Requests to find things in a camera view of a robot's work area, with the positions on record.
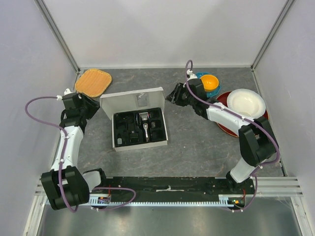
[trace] yellow bowl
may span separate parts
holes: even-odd
[[[220,84],[214,75],[203,75],[200,79],[206,92],[214,91]]]

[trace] white box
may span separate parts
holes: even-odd
[[[113,141],[113,149],[115,151],[126,151],[126,150],[134,150],[140,148],[151,148],[167,145],[168,136],[164,118],[164,90],[162,87],[159,88],[150,88],[143,90],[135,90],[128,92],[117,92],[111,94],[103,94],[100,97],[100,105],[102,109],[105,111],[107,116],[112,120],[112,141]],[[151,142],[146,144],[137,144],[130,145],[124,147],[116,147],[114,142],[114,114],[122,113],[122,112],[132,112],[132,111],[140,111],[151,108],[161,108],[166,140],[159,142]]]

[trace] black insert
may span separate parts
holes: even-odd
[[[114,114],[116,147],[166,140],[161,108]]]

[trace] gray floor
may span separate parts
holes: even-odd
[[[260,199],[243,213],[215,207],[124,207],[96,212],[46,206],[38,236],[301,236],[289,199]]]
[[[106,70],[113,82],[106,93],[163,87],[168,95],[184,81],[184,69]],[[245,88],[256,91],[249,68],[202,68],[218,77],[222,92]],[[223,177],[240,159],[237,138],[197,116],[192,107],[165,102],[168,146],[115,152],[111,121],[100,109],[88,122],[80,145],[81,172],[102,168],[107,176],[217,176]],[[260,170],[258,176],[282,176],[279,163]]]

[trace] reflective floor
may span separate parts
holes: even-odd
[[[243,213],[213,207],[45,207],[37,236],[301,236],[290,199],[255,199]]]

